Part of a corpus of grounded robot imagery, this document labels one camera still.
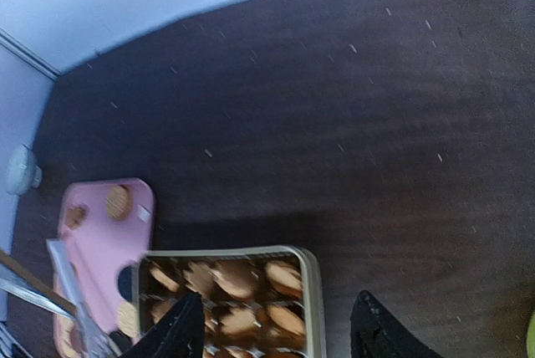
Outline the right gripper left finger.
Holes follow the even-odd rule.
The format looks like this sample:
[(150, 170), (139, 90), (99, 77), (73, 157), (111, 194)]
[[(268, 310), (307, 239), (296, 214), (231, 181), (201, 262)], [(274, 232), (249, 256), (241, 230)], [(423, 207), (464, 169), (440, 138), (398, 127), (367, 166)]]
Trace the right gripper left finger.
[(204, 305), (198, 293), (178, 299), (122, 358), (202, 358), (205, 338)]

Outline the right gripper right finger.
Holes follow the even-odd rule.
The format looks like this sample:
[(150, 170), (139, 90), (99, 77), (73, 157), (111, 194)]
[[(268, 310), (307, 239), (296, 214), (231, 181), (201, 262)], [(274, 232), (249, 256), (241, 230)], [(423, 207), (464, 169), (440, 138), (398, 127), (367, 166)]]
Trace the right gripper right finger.
[(350, 317), (353, 358), (439, 358), (410, 333), (368, 290), (359, 292)]

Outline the gold cookie tin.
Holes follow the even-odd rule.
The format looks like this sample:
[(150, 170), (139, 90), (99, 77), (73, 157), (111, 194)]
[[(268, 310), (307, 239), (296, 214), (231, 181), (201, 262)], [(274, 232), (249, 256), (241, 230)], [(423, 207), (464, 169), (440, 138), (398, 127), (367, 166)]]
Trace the gold cookie tin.
[(202, 357), (325, 357), (318, 261), (307, 249), (149, 251), (133, 274), (143, 337), (189, 293), (204, 305)]

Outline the metal serving tongs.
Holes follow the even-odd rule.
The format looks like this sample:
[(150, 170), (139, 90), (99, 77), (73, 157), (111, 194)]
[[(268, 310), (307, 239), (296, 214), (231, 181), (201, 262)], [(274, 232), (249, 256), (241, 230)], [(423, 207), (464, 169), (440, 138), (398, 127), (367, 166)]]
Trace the metal serving tongs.
[(11, 255), (1, 252), (1, 289), (56, 315), (71, 319), (78, 328), (86, 357), (119, 357), (120, 349), (95, 323), (74, 275), (64, 242), (49, 239), (47, 248), (61, 285), (57, 293), (43, 283)]

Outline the gingerbread brown leaf cookie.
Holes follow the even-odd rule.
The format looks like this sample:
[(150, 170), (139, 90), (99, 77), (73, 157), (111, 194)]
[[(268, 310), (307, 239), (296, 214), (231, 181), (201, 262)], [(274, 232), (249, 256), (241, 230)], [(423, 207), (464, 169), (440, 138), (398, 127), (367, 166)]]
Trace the gingerbread brown leaf cookie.
[(89, 209), (86, 205), (76, 205), (69, 207), (65, 213), (65, 226), (70, 230), (80, 228), (87, 218)]

